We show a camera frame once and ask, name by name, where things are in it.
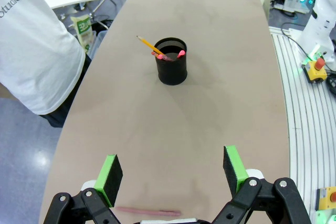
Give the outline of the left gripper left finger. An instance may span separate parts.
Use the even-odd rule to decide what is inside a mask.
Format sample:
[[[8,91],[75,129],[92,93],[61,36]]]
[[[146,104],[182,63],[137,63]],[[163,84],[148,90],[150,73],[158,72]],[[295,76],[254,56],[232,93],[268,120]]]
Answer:
[[[44,223],[119,223],[111,208],[115,205],[122,177],[118,156],[108,155],[93,187],[75,196],[69,193],[54,195]]]

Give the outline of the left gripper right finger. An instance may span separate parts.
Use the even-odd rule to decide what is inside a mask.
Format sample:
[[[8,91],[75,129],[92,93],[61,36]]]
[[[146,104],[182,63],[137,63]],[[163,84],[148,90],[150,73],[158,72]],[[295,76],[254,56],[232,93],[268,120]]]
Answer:
[[[223,169],[232,195],[212,223],[247,223],[253,212],[265,212],[271,223],[311,223],[295,182],[274,183],[248,175],[236,146],[224,146]]]

